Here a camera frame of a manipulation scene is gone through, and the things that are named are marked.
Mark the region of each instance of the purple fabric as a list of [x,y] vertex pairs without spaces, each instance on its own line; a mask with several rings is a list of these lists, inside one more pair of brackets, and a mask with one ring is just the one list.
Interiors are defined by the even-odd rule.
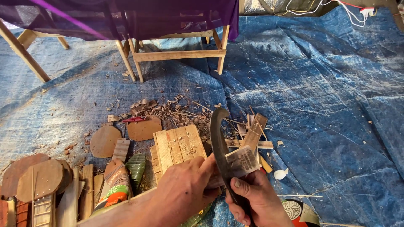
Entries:
[[0,0],[0,18],[38,32],[91,40],[148,40],[230,25],[238,0]]

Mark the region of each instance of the fingernail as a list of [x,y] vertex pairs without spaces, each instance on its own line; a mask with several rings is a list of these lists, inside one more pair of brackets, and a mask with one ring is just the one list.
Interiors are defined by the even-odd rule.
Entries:
[[236,188],[240,187],[240,181],[236,178],[236,181],[234,182],[234,186]]

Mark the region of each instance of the blue tarp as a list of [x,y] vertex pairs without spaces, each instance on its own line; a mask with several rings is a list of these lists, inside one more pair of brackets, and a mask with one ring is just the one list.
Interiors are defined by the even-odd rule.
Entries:
[[[222,75],[214,71],[217,58],[153,61],[141,63],[144,83],[123,81],[126,69],[114,41],[67,38],[71,49],[63,50],[54,38],[38,38],[29,52],[53,79],[42,84],[1,39],[0,168],[34,152],[66,159],[63,149],[72,143],[78,143],[67,158],[72,165],[87,158],[104,168],[109,159],[81,149],[83,133],[137,100],[163,103],[181,93],[210,105],[227,103],[235,119],[245,119],[248,105],[267,116],[272,130],[265,134],[275,149],[260,153],[274,170],[290,170],[276,184],[268,174],[275,191],[323,196],[302,199],[322,222],[404,226],[404,35],[391,13],[380,8],[363,28],[351,25],[341,6],[318,18],[239,22]],[[142,50],[214,48],[212,42],[152,40]],[[107,111],[116,99],[120,108]],[[152,143],[130,150],[150,159]],[[150,162],[146,168],[152,174]],[[201,223],[227,222],[242,226],[220,197]]]

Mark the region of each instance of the red wire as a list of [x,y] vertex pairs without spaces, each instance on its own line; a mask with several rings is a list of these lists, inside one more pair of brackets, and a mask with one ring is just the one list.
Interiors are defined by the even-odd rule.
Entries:
[[349,4],[349,3],[347,3],[347,2],[343,2],[343,1],[340,1],[340,2],[342,2],[342,3],[346,4],[346,5],[349,5],[349,6],[353,6],[353,7],[357,7],[357,8],[362,8],[362,7],[360,7],[360,6],[352,5],[352,4]]

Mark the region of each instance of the curved knife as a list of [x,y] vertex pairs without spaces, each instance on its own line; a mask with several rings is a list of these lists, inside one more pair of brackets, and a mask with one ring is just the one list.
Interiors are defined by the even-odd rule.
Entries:
[[243,208],[244,213],[250,217],[251,224],[250,227],[256,227],[253,221],[253,217],[251,216],[250,204],[249,201],[236,194],[230,187],[230,181],[234,177],[233,172],[230,170],[229,163],[227,162],[225,154],[228,153],[229,149],[227,148],[225,138],[223,136],[222,131],[220,130],[220,125],[222,120],[229,116],[229,112],[223,108],[217,108],[210,117],[210,141],[212,142],[212,150],[215,154],[216,164],[219,169],[220,174],[222,175],[223,181],[229,191],[231,198],[234,203],[241,206]]

